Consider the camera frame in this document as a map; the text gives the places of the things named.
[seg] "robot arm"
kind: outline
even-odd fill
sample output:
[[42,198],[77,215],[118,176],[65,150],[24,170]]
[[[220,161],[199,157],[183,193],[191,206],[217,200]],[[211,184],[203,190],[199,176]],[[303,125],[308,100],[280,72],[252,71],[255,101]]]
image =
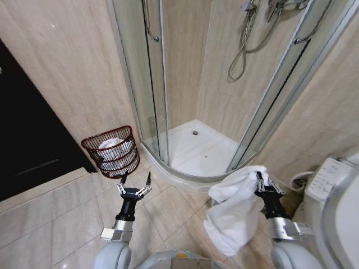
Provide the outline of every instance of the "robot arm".
[[293,222],[280,202],[284,193],[270,179],[265,184],[257,172],[255,194],[264,201],[264,215],[270,223],[273,249],[271,258],[276,269],[323,269],[318,260],[301,244],[303,236],[313,234],[306,224]]
[[142,189],[126,188],[127,176],[126,171],[117,184],[119,195],[123,198],[122,207],[113,227],[102,230],[101,238],[109,243],[98,253],[95,269],[127,269],[130,265],[131,249],[128,244],[132,237],[136,203],[143,199],[152,188],[151,172],[148,174],[146,186]]

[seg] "glass shower door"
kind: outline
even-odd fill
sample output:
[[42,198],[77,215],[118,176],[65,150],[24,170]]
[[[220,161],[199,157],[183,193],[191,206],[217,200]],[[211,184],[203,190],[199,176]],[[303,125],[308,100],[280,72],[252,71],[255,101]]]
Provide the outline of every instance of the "glass shower door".
[[[354,2],[310,2],[227,171],[245,165],[265,146],[338,38],[340,25]],[[313,33],[318,23],[320,27]],[[295,42],[310,34],[311,38]]]
[[159,146],[159,125],[155,106],[155,98],[156,96],[158,98],[158,95],[154,90],[154,86],[158,82],[154,81],[151,76],[149,41],[146,38],[142,1],[116,0],[112,3],[134,97],[142,143],[151,149],[158,158],[166,160],[167,155],[160,151]]

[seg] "dark door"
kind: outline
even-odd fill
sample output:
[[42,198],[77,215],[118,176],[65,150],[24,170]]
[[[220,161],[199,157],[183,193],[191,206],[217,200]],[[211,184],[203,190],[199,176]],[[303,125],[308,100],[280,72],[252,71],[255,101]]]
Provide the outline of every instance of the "dark door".
[[1,40],[0,68],[0,201],[80,167],[95,171]]

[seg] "red wire basket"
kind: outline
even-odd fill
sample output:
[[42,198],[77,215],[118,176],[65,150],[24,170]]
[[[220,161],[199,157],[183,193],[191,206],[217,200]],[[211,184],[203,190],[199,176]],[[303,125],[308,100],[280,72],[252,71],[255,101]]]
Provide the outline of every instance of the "red wire basket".
[[[99,146],[111,138],[122,139],[120,143],[99,149]],[[131,126],[122,126],[117,129],[91,136],[81,141],[101,173],[107,178],[120,178],[126,171],[131,174],[140,164],[140,155],[137,150]]]

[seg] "door handle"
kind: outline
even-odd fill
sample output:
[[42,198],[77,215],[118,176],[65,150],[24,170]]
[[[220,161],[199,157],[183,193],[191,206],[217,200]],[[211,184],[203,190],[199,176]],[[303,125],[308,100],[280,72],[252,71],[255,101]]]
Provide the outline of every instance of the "door handle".
[[148,34],[148,36],[150,37],[150,39],[152,39],[155,42],[159,41],[159,37],[155,36],[152,34],[151,31],[151,25],[150,25],[150,13],[148,11],[148,3],[147,0],[143,0],[144,1],[144,9],[145,9],[145,25],[146,25],[146,32]]
[[315,35],[315,33],[318,31],[321,23],[323,22],[323,20],[325,19],[326,17],[326,14],[328,13],[329,11],[329,8],[330,6],[332,5],[332,3],[334,2],[334,0],[329,0],[328,4],[326,4],[325,6],[325,9],[323,10],[323,12],[321,13],[320,17],[319,17],[319,20],[317,21],[315,27],[313,28],[312,32],[310,32],[306,37],[304,38],[296,38],[294,40],[294,45],[297,45],[297,44],[301,44],[303,42],[307,42],[309,40],[312,39],[312,37]]

